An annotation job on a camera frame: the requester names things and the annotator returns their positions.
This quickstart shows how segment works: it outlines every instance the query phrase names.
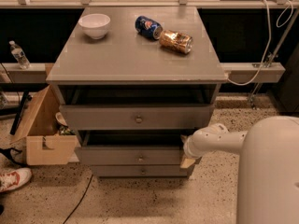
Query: white cable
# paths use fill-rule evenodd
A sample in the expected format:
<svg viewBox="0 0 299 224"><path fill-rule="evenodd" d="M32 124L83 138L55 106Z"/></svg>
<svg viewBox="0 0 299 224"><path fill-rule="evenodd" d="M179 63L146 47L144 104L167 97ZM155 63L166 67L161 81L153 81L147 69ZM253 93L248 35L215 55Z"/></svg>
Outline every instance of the white cable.
<svg viewBox="0 0 299 224"><path fill-rule="evenodd" d="M288 0L288 2L289 2L290 4L283 10L283 12L281 12L280 16L278 17L278 20L277 20L277 28L280 28L280 27L284 26L284 25L289 21L289 19L292 17L292 13L293 13L293 4L292 4L292 2L291 2L290 0ZM288 18L286 21L284 21L281 25L278 25L278 22L279 22L281 16L285 13L285 11L286 11L290 6L291 6L291 9L292 9L292 10L291 10L291 13L290 13L289 18Z"/></svg>
<svg viewBox="0 0 299 224"><path fill-rule="evenodd" d="M265 50L263 52L263 57L262 57L262 60L260 62L260 67L259 69L257 70L257 72L255 73L255 75L253 76L253 78L251 80L249 80L248 82L245 82L245 83L237 83L237 82L234 82L232 81L230 78L228 78L227 80L229 82L231 82L232 84L236 85L236 86L246 86L248 84L250 84L260 73L262 67L263 67L263 60L264 60L264 57L269 49L269 46L270 46L270 42L271 42L271 38L272 38L272 35L271 35L271 21L270 21L270 10L269 10L269 6L268 6L268 2L267 0L262 0L265 5L266 5L266 8L267 8L267 20L268 20L268 32L269 32L269 39L268 39L268 43L267 43L267 46L265 47Z"/></svg>

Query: soda can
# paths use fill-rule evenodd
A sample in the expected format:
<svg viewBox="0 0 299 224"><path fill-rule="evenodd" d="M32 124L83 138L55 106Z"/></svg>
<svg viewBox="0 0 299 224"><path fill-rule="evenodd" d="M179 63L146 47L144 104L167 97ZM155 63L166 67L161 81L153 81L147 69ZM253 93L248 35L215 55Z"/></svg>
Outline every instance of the soda can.
<svg viewBox="0 0 299 224"><path fill-rule="evenodd" d="M160 38L162 26L152 19L145 16L139 16L135 21L136 30L144 37L158 40Z"/></svg>
<svg viewBox="0 0 299 224"><path fill-rule="evenodd" d="M165 48L187 54L192 49L193 38L183 33L164 30L161 32L159 42Z"/></svg>

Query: gray dresser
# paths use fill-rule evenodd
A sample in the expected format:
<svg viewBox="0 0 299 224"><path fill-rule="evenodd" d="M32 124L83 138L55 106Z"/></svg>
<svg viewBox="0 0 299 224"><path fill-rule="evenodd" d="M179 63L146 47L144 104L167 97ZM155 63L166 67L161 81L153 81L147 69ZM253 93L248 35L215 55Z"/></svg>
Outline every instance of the gray dresser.
<svg viewBox="0 0 299 224"><path fill-rule="evenodd" d="M108 34L92 40L77 25L47 81L76 131L81 163L97 176L189 176L182 134L208 125L221 83L218 57L195 7L87 7L104 13ZM144 15L193 37L183 55L137 33Z"/></svg>

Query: power cord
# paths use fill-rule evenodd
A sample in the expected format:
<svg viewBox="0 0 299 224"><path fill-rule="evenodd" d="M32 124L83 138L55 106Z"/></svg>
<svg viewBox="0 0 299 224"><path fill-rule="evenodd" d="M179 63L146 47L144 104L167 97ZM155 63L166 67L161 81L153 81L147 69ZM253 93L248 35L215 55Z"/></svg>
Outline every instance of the power cord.
<svg viewBox="0 0 299 224"><path fill-rule="evenodd" d="M91 178L90 178L90 181L83 193L83 196L81 197L80 201L78 202L78 204L76 205L76 207L74 208L74 210L68 215L68 217L66 218L66 220L64 221L64 224L66 223L66 221L73 215L73 213L77 210L77 208L79 207L79 205L81 204L81 202L83 201L83 198L85 197L85 194L87 192L87 190L89 189L91 183L92 183L92 180L93 180L93 175L91 175Z"/></svg>
<svg viewBox="0 0 299 224"><path fill-rule="evenodd" d="M13 79L11 78L11 76L10 76L9 72L7 71L7 69L4 67L4 65L2 63L0 63L0 64L3 67L3 69L5 70L5 72L7 74L7 77L9 78L10 82L14 83ZM18 94L18 99L19 99L19 104L20 104L20 102L21 102L20 94L17 91L16 91L16 93Z"/></svg>
<svg viewBox="0 0 299 224"><path fill-rule="evenodd" d="M248 84L250 84L260 73L262 67L263 67L263 60L264 60L264 57L269 49L269 46L270 46L270 42L271 42L271 38L272 38L272 35L271 35L271 21L270 21L270 10L269 10L269 6L268 6L268 2L267 0L262 0L262 2L265 3L266 5L266 8L267 8L267 20L268 20L268 32L269 32L269 39L268 39L268 43L267 43L267 46L265 47L265 50L263 52L263 57L262 57L262 60L260 62L260 67L259 69L257 70L257 72L255 73L255 75L253 76L253 78L251 80L249 80L248 82L245 82L245 83L237 83L237 82L234 82L232 81L230 78L228 78L227 80L229 82L231 82L232 84L234 85L237 85L237 86L246 86Z"/></svg>

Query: blue can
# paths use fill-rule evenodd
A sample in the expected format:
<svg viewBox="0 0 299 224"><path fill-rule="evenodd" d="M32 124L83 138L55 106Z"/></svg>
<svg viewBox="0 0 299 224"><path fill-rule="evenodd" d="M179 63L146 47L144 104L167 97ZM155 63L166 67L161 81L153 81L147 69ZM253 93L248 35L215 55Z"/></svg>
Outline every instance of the blue can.
<svg viewBox="0 0 299 224"><path fill-rule="evenodd" d="M152 19L145 16L139 16L135 22L136 30L144 37L158 40L163 30L162 26Z"/></svg>

